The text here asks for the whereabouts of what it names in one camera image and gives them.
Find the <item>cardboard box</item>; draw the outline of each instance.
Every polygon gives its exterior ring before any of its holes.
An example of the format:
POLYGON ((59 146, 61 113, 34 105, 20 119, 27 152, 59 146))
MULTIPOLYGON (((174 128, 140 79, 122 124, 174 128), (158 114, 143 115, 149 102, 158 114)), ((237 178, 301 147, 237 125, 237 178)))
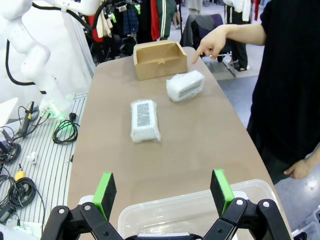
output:
POLYGON ((188 71, 185 51, 179 43, 172 40, 135 45, 133 61, 139 80, 181 74, 188 71))

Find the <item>cable plug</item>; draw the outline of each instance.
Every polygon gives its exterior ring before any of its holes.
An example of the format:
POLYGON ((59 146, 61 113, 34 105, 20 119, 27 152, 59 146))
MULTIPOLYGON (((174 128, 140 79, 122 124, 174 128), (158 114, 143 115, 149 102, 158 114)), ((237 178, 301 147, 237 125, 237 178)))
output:
POLYGON ((69 114, 69 119, 71 122, 74 122, 76 120, 76 118, 77 118, 77 114, 75 114, 74 112, 71 112, 69 114))

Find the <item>bubble wrap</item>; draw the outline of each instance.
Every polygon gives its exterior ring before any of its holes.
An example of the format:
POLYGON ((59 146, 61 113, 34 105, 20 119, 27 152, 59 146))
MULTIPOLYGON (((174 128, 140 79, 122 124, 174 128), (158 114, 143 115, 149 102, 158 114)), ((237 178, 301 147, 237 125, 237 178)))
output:
POLYGON ((131 139, 135 143, 157 139, 161 141, 158 129, 157 104, 152 100, 138 100, 131 103, 131 139))
POLYGON ((204 87, 205 76, 198 71, 177 74, 166 81, 166 91, 174 102, 189 99, 200 93, 204 87))

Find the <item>brown tabletop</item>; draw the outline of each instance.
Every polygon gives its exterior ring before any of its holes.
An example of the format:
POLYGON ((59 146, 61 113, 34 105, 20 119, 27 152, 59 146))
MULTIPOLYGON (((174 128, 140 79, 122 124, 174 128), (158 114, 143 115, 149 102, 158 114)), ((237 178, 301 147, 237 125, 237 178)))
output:
POLYGON ((254 144, 212 73, 201 60, 191 64, 193 48, 184 50, 188 71, 204 74, 205 84, 199 95, 180 103, 167 95, 170 76, 138 81, 132 57, 97 67, 73 158, 69 208, 95 193, 104 172, 114 173, 117 187, 110 217, 115 229, 120 213, 130 205, 209 189, 213 168, 224 169, 230 184, 261 179, 275 192, 254 144), (131 140, 130 103, 143 99, 157 104, 161 142, 131 140))

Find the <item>white tabletop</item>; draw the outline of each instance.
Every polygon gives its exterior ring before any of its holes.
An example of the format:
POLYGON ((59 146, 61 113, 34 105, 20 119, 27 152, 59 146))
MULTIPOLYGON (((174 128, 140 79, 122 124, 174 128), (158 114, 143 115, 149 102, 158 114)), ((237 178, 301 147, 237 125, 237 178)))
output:
POLYGON ((18 98, 15 97, 11 100, 0 103, 0 127, 7 124, 10 114, 14 110, 17 102, 18 98))

